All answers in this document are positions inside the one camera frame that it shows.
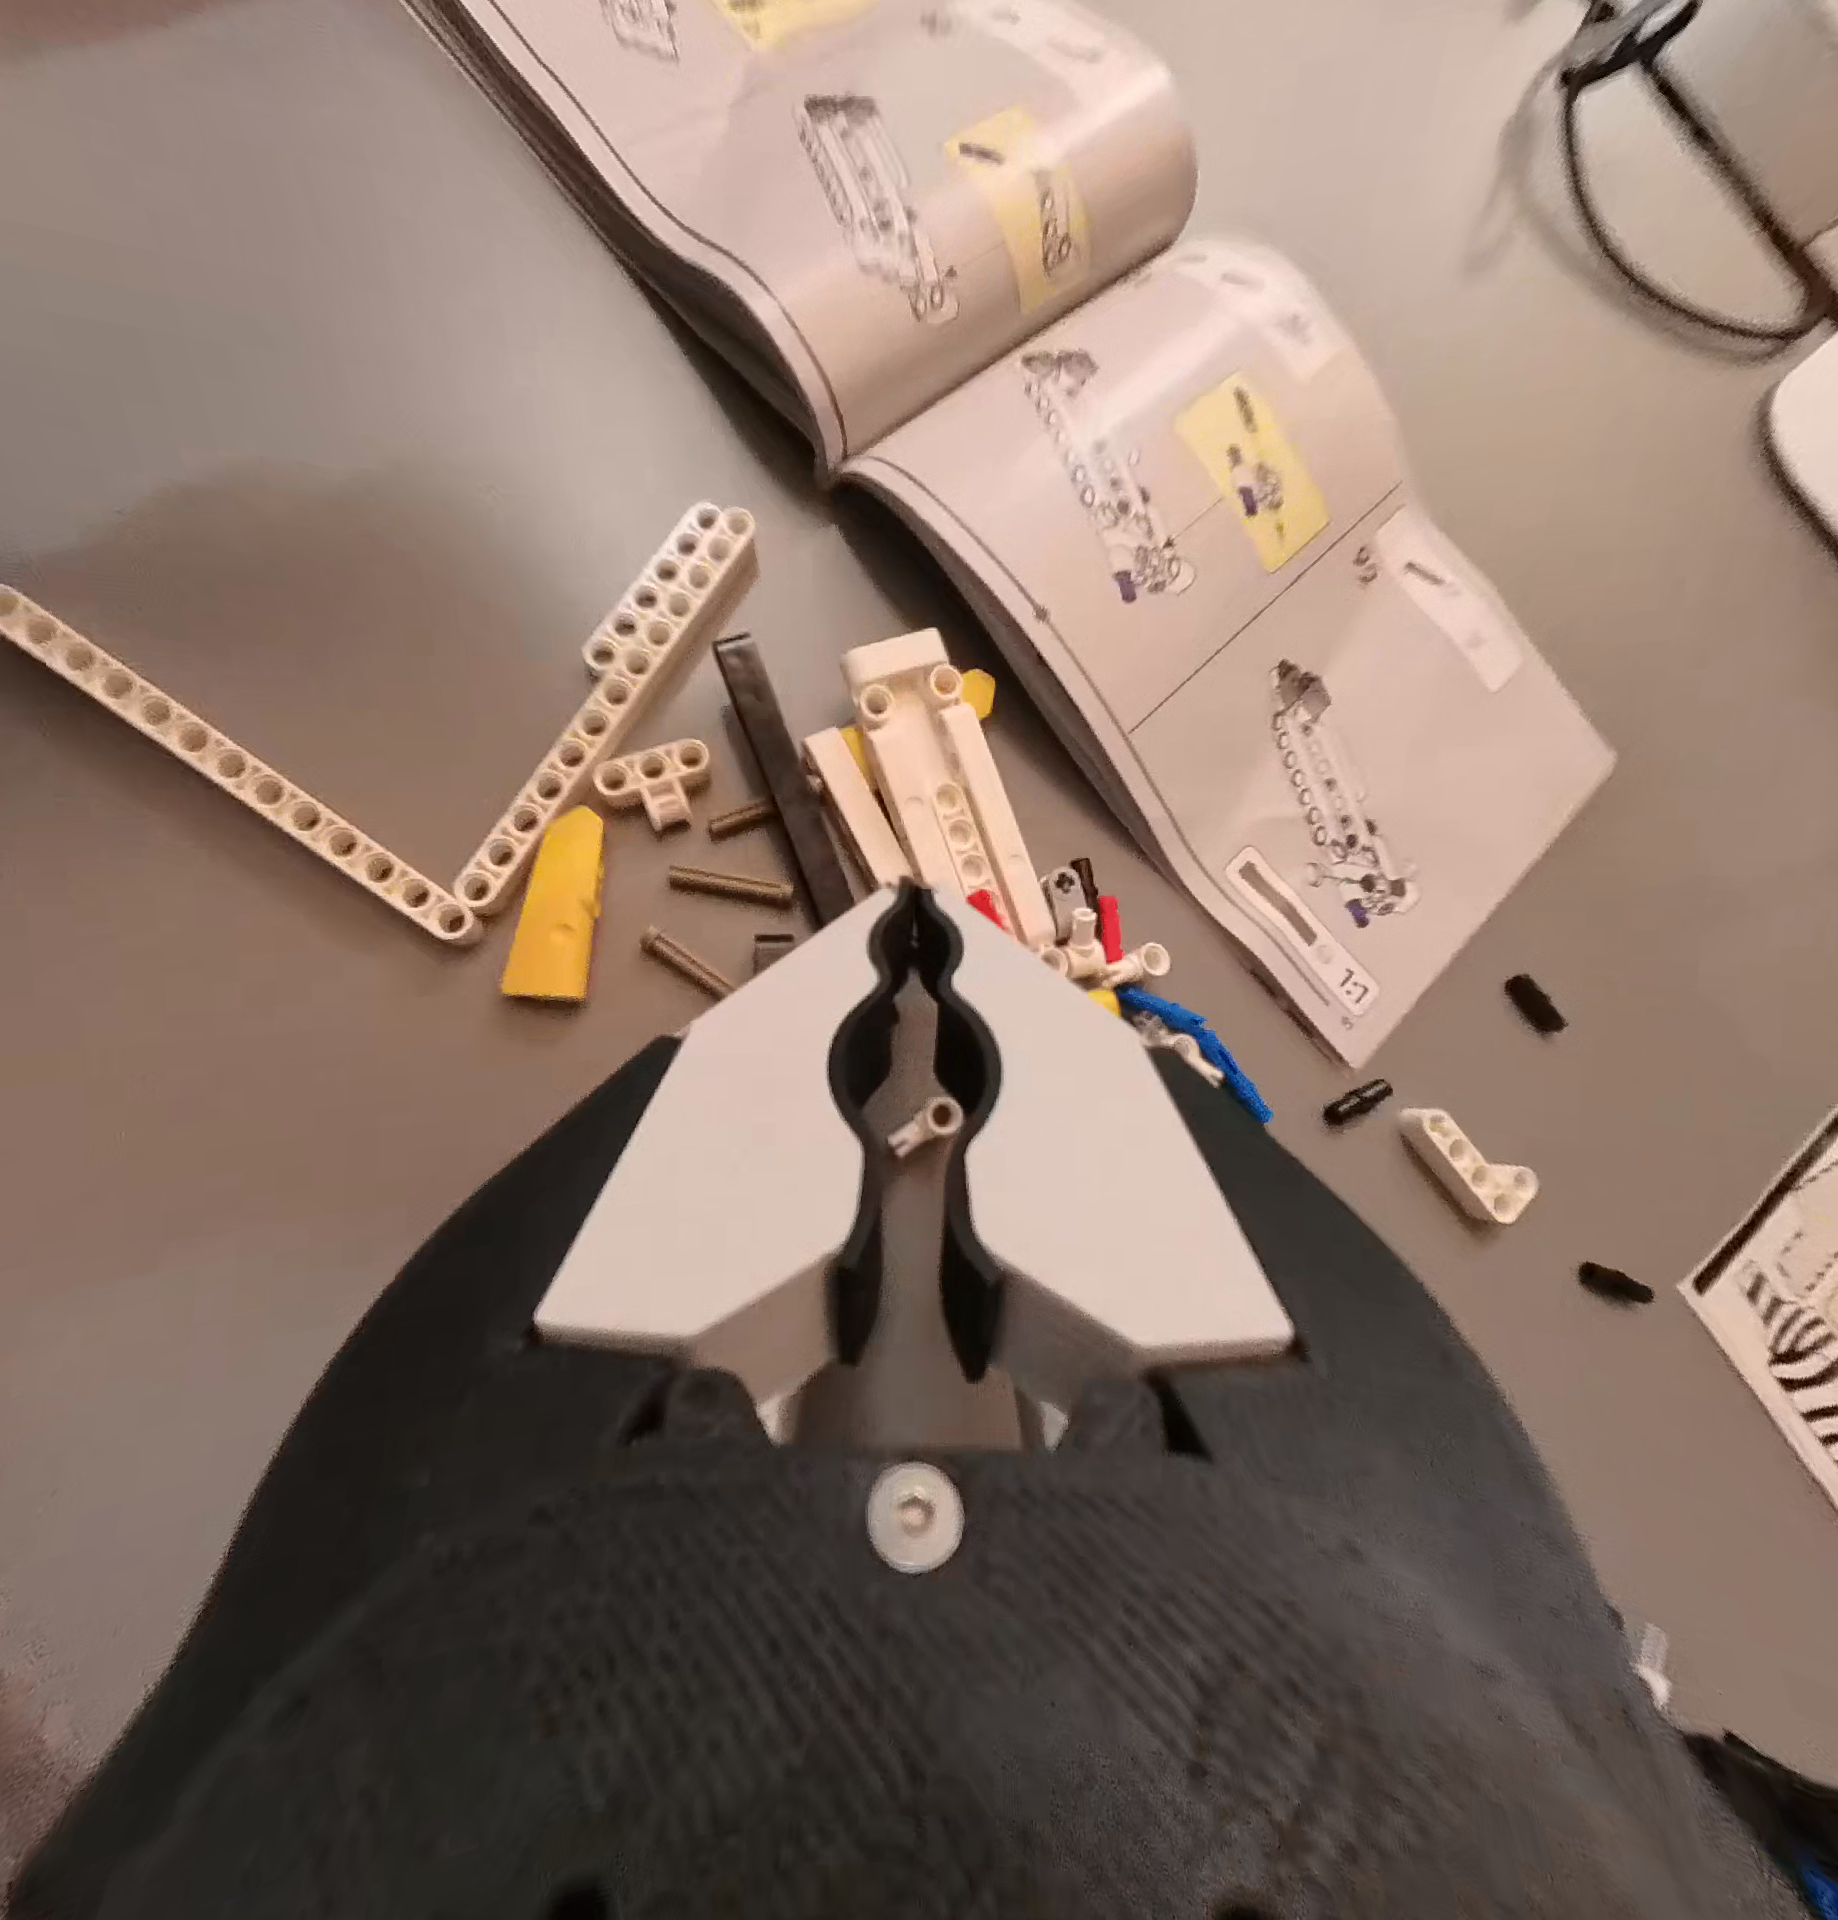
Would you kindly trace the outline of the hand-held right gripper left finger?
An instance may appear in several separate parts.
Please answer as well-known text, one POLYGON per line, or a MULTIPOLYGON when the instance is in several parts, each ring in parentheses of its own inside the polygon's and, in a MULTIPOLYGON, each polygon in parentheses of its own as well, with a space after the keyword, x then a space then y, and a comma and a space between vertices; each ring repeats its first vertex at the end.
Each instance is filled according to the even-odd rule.
POLYGON ((888 1077, 912 883, 882 890, 674 1039, 538 1302, 540 1341, 717 1371, 800 1437, 811 1379, 854 1363, 882 1286, 888 1077))

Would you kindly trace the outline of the white lego panel piece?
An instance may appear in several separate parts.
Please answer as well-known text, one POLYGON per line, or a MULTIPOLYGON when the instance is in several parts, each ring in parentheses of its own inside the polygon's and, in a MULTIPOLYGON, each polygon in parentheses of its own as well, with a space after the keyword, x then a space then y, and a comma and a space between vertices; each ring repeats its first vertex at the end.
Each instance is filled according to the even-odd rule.
POLYGON ((906 881, 911 877, 906 848, 854 748, 848 745, 848 732, 825 729, 806 734, 801 765, 857 874, 876 890, 906 881))

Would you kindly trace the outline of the lego instruction booklet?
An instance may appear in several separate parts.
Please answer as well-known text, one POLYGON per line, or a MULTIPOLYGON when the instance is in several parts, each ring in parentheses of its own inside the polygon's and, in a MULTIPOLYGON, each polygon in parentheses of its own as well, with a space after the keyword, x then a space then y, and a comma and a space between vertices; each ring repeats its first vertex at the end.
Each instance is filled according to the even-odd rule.
POLYGON ((1613 750, 1313 282, 1186 236, 1168 66, 1082 4, 410 9, 1365 1067, 1613 750))

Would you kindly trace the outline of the yellow lego panel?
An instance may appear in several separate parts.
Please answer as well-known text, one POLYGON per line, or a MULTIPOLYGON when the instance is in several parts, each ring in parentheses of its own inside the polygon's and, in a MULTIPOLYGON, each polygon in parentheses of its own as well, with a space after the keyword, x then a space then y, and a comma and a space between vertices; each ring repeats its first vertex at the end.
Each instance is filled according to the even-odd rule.
POLYGON ((541 836, 499 974, 509 1000, 583 1005, 605 883, 605 822, 579 803, 541 836))

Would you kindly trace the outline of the white lego wing assembly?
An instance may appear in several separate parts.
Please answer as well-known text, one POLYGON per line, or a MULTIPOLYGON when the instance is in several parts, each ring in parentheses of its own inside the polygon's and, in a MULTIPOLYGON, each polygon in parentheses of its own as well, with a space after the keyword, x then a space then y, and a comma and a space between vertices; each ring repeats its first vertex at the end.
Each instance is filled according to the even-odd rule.
POLYGON ((1015 941, 1049 947, 1039 870, 943 637, 920 629, 862 644, 839 670, 912 877, 940 896, 989 896, 1015 941))

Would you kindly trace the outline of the long white lego beam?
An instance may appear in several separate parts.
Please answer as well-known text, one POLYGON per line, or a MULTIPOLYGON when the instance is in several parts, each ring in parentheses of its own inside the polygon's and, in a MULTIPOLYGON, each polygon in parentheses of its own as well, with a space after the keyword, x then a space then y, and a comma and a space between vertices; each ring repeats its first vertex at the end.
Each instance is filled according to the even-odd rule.
POLYGON ((483 919, 464 900, 11 584, 0 584, 0 640, 77 688, 93 704, 113 713, 429 939, 446 947, 474 947, 483 939, 483 919))

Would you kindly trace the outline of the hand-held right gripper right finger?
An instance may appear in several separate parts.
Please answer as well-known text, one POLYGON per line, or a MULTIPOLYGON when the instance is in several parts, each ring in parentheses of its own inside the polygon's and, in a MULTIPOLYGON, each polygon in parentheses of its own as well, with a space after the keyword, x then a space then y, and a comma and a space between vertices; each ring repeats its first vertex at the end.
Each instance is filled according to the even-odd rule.
POLYGON ((1172 1095, 1177 1064, 929 890, 920 977, 933 1075, 965 1117, 940 1243, 961 1373, 1072 1410, 1095 1379, 1290 1354, 1290 1314, 1172 1095))

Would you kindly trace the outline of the wide white lego beam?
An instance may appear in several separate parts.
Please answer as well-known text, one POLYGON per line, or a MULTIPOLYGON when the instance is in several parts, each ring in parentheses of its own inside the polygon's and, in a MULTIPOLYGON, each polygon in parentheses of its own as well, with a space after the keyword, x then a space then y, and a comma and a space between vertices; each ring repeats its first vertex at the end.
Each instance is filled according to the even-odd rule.
POLYGON ((752 510, 698 501, 666 533, 583 642, 586 692, 459 872, 466 911, 493 919, 505 908, 548 824, 595 793, 598 767, 626 750, 691 648, 719 637, 756 570, 752 510))

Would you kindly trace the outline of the zebra-striped sticker sheet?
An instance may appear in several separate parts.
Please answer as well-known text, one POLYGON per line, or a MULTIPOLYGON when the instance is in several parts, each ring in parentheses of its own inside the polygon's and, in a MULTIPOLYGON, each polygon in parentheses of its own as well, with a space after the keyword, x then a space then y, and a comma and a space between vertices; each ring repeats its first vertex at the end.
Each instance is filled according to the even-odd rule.
POLYGON ((1838 1105, 1679 1294, 1838 1514, 1838 1105))

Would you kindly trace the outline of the white T-shaped lego piece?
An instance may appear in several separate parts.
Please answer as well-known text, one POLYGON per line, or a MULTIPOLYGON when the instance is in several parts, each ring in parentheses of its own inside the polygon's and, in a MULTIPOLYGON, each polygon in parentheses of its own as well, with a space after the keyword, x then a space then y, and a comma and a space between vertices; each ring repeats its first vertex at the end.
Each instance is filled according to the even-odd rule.
POLYGON ((711 750, 685 737, 605 760, 594 774, 595 803, 639 813, 654 834, 691 828, 691 798, 710 786, 711 750))

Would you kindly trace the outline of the white bent lego beam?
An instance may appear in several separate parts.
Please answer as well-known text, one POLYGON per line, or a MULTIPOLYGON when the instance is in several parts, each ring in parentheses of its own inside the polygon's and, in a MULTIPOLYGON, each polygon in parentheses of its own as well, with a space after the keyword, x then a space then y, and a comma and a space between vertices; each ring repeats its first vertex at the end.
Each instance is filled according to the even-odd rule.
POLYGON ((1406 1108, 1396 1123, 1415 1163, 1467 1219, 1508 1227, 1536 1199, 1536 1174, 1485 1157, 1446 1109, 1406 1108))

